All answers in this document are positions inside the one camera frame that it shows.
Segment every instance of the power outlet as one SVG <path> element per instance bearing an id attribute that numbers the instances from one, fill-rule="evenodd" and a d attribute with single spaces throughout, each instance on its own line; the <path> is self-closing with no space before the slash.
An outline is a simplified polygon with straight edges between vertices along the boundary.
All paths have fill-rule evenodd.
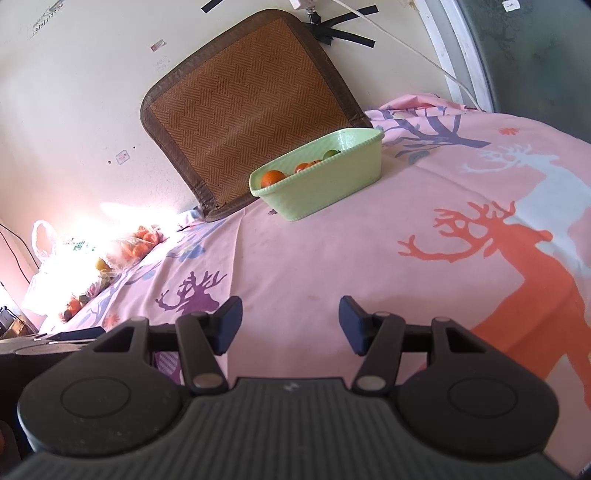
<path id="1" fill-rule="evenodd" d="M 315 6 L 317 0 L 290 0 L 294 10 L 301 10 Z"/>

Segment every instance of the woven mat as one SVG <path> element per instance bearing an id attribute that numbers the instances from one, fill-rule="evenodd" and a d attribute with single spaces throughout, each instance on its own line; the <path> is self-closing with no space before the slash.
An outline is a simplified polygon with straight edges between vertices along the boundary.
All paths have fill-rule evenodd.
<path id="1" fill-rule="evenodd" d="M 258 167 L 332 131 L 371 127 L 319 43 L 279 10 L 178 65 L 148 92 L 141 120 L 210 221 L 254 200 Z"/>

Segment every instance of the white cable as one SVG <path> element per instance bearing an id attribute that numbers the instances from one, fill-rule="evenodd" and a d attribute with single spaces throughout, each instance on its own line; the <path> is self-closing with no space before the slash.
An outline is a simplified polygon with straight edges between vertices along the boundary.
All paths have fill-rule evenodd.
<path id="1" fill-rule="evenodd" d="M 413 53 L 415 53 L 416 55 L 419 55 L 420 57 L 424 58 L 425 60 L 427 60 L 431 65 L 433 65 L 435 68 L 437 68 L 438 70 L 441 70 L 443 72 L 443 74 L 449 78 L 452 82 L 457 83 L 458 87 L 460 87 L 462 90 L 464 90 L 464 92 L 466 92 L 466 94 L 468 95 L 468 98 L 472 101 L 472 103 L 474 104 L 474 106 L 478 109 L 479 112 L 483 112 L 484 110 L 482 108 L 480 108 L 480 105 L 478 105 L 478 102 L 476 101 L 476 99 L 474 98 L 474 96 L 470 93 L 470 90 L 468 90 L 468 88 L 466 87 L 466 85 L 464 85 L 462 82 L 460 82 L 457 78 L 455 78 L 453 75 L 449 74 L 448 72 L 446 72 L 444 69 L 442 69 L 439 65 L 437 65 L 437 63 L 435 63 L 434 61 L 432 61 L 431 59 L 427 58 L 425 55 L 423 55 L 421 52 L 419 52 L 418 50 L 412 48 L 410 45 L 408 45 L 407 43 L 403 42 L 402 40 L 400 40 L 399 38 L 395 37 L 394 35 L 392 35 L 389 31 L 383 29 L 382 27 L 380 27 L 376 22 L 374 22 L 373 20 L 370 20 L 368 17 L 366 17 L 365 15 L 363 15 L 363 13 L 357 11 L 356 9 L 354 9 L 353 7 L 350 7 L 349 5 L 343 3 L 341 0 L 333 0 L 333 2 L 338 3 L 340 6 L 345 7 L 347 10 L 349 10 L 350 12 L 354 13 L 355 15 L 357 15 L 358 17 L 363 18 L 365 21 L 369 22 L 370 24 L 372 24 L 375 28 L 377 28 L 378 30 L 380 30 L 380 32 L 386 34 L 387 36 L 389 36 L 391 39 L 397 41 L 398 43 L 400 43 L 401 45 L 403 45 L 404 47 L 408 48 L 410 51 L 412 51 Z"/>

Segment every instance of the white deer print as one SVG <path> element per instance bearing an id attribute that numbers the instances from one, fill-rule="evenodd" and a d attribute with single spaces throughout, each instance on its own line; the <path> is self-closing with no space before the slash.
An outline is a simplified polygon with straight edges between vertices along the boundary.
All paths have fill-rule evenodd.
<path id="1" fill-rule="evenodd" d="M 481 157 L 500 165 L 492 168 L 471 168 L 463 165 L 468 173 L 488 173 L 513 167 L 530 166 L 545 175 L 534 189 L 521 200 L 515 202 L 515 216 L 508 217 L 506 223 L 521 223 L 534 230 L 548 230 L 552 242 L 540 242 L 537 246 L 542 252 L 557 257 L 571 271 L 575 278 L 590 276 L 591 268 L 581 259 L 577 248 L 569 236 L 569 228 L 579 220 L 585 210 L 591 207 L 591 188 L 567 168 L 552 163 L 556 155 L 532 153 L 527 147 L 501 147 L 504 153 L 484 151 Z"/>

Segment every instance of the green plastic basket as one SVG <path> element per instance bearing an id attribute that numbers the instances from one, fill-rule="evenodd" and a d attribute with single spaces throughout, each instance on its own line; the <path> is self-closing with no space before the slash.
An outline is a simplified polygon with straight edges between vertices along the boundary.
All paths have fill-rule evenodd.
<path id="1" fill-rule="evenodd" d="M 300 220 L 338 202 L 379 179 L 384 132 L 373 128 L 345 128 L 325 135 L 270 161 L 252 172 L 249 186 L 284 219 Z M 322 158 L 329 150 L 341 153 L 294 174 L 300 163 Z M 269 170 L 288 175 L 270 187 L 261 187 Z"/>

